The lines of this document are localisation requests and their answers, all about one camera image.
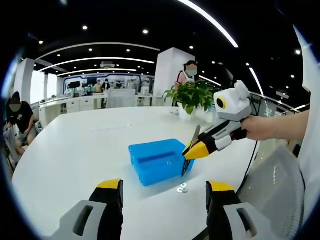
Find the black shirt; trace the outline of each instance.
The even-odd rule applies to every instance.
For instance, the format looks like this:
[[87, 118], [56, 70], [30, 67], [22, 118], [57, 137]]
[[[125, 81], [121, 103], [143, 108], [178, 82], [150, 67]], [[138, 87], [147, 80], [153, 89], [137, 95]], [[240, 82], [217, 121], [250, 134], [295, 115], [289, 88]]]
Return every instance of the black shirt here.
[[7, 121], [12, 125], [17, 124], [20, 132], [23, 134], [29, 127], [30, 119], [34, 113], [26, 101], [21, 102], [21, 107], [17, 112], [13, 112], [7, 104], [6, 117]]
[[105, 82], [104, 82], [104, 83], [102, 84], [102, 89], [109, 90], [109, 89], [110, 89], [110, 83], [108, 83], [108, 82], [105, 83]]

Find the window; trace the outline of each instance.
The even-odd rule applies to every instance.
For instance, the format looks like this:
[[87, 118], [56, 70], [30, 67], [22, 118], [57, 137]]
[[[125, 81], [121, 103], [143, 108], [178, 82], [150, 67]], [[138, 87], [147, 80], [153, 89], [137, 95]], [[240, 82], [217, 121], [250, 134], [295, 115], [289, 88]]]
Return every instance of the window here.
[[45, 73], [33, 71], [30, 87], [30, 104], [40, 102], [45, 98]]
[[53, 95], [57, 96], [57, 75], [50, 74], [48, 75], [48, 84], [46, 85], [46, 98], [52, 98]]

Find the blue plastic box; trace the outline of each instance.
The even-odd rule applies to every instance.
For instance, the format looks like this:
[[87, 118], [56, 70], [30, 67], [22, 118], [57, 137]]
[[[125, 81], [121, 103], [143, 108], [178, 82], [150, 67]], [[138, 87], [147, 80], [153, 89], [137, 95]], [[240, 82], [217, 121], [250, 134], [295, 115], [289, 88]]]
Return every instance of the blue plastic box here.
[[[130, 145], [131, 162], [143, 186], [153, 185], [182, 174], [186, 146], [177, 139]], [[194, 165], [194, 160], [187, 171]]]

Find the cable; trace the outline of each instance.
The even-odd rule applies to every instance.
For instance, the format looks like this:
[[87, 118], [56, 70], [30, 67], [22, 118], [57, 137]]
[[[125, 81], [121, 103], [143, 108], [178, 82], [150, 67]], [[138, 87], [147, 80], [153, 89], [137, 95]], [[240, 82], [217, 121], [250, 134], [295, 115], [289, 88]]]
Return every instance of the cable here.
[[257, 111], [257, 109], [256, 109], [256, 105], [254, 104], [254, 102], [252, 101], [252, 99], [250, 99], [250, 98], [248, 98], [248, 99], [249, 99], [250, 103], [253, 105], [253, 108], [254, 108], [254, 110], [255, 110], [255, 115], [258, 116], [258, 111]]
[[250, 159], [250, 162], [249, 162], [249, 165], [248, 165], [248, 168], [246, 169], [245, 171], [245, 174], [244, 174], [244, 178], [242, 180], [242, 183], [238, 189], [238, 191], [236, 191], [236, 194], [238, 194], [238, 192], [240, 191], [240, 189], [244, 186], [245, 184], [245, 181], [246, 181], [246, 177], [247, 177], [247, 174], [248, 174], [248, 171], [249, 171], [249, 168], [250, 168], [250, 165], [252, 163], [252, 159], [254, 158], [254, 155], [255, 155], [255, 152], [256, 152], [256, 148], [257, 148], [257, 145], [258, 145], [258, 141], [255, 142], [255, 146], [254, 146], [254, 150], [253, 150], [253, 153], [252, 153], [252, 157]]

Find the computer screen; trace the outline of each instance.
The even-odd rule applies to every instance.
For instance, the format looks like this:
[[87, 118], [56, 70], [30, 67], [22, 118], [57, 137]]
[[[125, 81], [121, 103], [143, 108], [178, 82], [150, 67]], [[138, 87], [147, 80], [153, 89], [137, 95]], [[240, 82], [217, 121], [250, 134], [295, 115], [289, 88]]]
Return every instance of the computer screen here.
[[94, 85], [96, 85], [96, 83], [97, 83], [97, 78], [96, 77], [91, 77], [91, 78], [87, 79], [87, 85], [94, 86]]
[[70, 82], [69, 86], [71, 89], [76, 89], [76, 88], [80, 87], [80, 81]]

